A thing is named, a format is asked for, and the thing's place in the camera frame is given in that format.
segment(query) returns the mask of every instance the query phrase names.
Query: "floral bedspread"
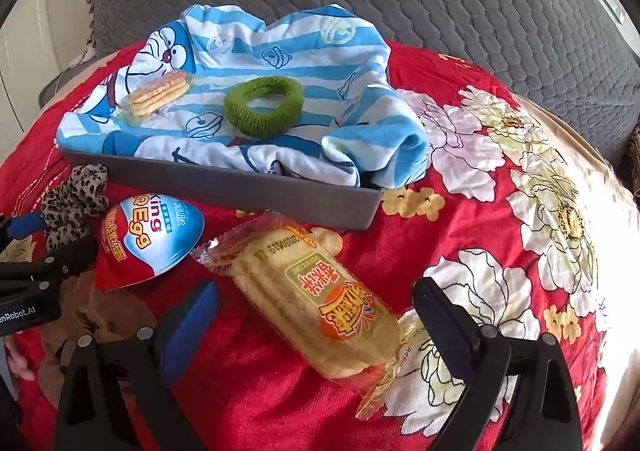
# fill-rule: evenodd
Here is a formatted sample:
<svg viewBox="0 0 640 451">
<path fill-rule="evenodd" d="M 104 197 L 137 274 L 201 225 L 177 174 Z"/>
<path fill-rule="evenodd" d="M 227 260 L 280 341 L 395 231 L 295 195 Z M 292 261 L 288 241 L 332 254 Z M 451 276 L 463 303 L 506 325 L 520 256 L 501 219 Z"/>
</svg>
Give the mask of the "floral bedspread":
<svg viewBox="0 0 640 451">
<path fill-rule="evenodd" d="M 540 124 L 493 76 L 456 58 L 391 46 L 390 83 L 429 134 L 426 176 L 386 191 L 366 232 L 316 227 L 313 233 L 398 315 L 412 308 L 412 282 L 429 275 L 479 323 L 504 335 L 553 333 L 570 368 L 588 449 L 604 394 L 598 362 L 606 310 L 589 215 L 565 163 Z M 123 50 L 41 116 L 0 168 L 2 212 L 37 208 L 42 192 L 68 174 L 53 141 L 60 118 L 139 48 Z M 112 184 L 107 190 L 114 202 L 135 192 Z M 247 214 L 198 207 L 206 218 L 205 240 Z M 39 253 L 44 244 L 34 240 Z M 132 291 L 160 317 L 204 275 L 188 259 Z M 423 450 L 463 391 L 425 336 L 384 407 L 371 420 L 357 421 L 356 395 L 307 366 L 229 278 L 209 277 L 218 282 L 222 309 L 172 391 L 211 449 Z M 35 331 L 18 340 L 37 365 L 43 354 Z M 480 449 L 491 449 L 514 385 L 513 377 L 505 381 Z M 22 429 L 34 449 L 50 449 L 55 411 L 37 384 L 20 387 Z M 155 449 L 139 414 L 134 424 L 145 449 Z"/>
</svg>

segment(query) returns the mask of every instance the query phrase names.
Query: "green hair tie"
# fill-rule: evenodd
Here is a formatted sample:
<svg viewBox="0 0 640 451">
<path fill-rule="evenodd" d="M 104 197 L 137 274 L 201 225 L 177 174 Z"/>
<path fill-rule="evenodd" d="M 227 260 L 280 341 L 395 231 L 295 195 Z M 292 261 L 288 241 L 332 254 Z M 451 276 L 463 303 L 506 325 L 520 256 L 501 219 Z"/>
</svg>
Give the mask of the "green hair tie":
<svg viewBox="0 0 640 451">
<path fill-rule="evenodd" d="M 250 110 L 247 102 L 265 95 L 284 95 L 273 111 Z M 302 86 L 288 77 L 258 77 L 234 86 L 225 95 L 225 118 L 246 136 L 270 138 L 289 129 L 302 111 Z"/>
</svg>

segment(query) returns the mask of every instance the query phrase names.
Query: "person's hand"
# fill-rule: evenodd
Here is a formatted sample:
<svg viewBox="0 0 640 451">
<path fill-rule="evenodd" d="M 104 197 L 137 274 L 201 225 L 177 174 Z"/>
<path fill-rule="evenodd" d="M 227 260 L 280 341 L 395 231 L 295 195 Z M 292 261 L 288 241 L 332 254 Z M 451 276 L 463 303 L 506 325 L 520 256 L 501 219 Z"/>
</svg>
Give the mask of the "person's hand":
<svg viewBox="0 0 640 451">
<path fill-rule="evenodd" d="M 6 360 L 9 365 L 9 370 L 26 381 L 35 381 L 36 374 L 29 369 L 27 359 L 20 353 L 15 336 L 4 336 L 4 345 L 8 351 Z"/>
</svg>

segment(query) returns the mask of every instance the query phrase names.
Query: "orange logo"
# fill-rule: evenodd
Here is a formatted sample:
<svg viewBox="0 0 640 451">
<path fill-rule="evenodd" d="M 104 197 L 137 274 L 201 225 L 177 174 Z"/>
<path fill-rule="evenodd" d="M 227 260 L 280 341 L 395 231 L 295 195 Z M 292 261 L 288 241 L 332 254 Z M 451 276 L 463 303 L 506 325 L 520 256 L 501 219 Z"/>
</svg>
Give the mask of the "orange logo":
<svg viewBox="0 0 640 451">
<path fill-rule="evenodd" d="M 327 295 L 327 303 L 318 307 L 323 330 L 334 338 L 349 338 L 370 326 L 375 317 L 373 294 L 347 281 Z"/>
<path fill-rule="evenodd" d="M 105 228 L 103 238 L 106 239 L 111 249 L 111 254 L 118 261 L 127 259 L 127 253 L 124 251 L 122 244 L 118 240 L 118 227 L 116 226 L 116 209 L 107 212 L 104 219 Z"/>
</svg>

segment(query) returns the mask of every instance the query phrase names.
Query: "kinder joy egg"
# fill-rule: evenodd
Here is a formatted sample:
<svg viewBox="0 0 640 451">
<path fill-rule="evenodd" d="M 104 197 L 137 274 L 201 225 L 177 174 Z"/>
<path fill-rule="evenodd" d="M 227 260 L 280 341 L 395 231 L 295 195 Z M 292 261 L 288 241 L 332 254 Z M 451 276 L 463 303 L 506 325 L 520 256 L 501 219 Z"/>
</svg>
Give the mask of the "kinder joy egg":
<svg viewBox="0 0 640 451">
<path fill-rule="evenodd" d="M 123 200 L 102 222 L 97 287 L 128 287 L 168 271 L 195 247 L 203 230 L 202 213 L 176 198 L 148 194 Z"/>
</svg>

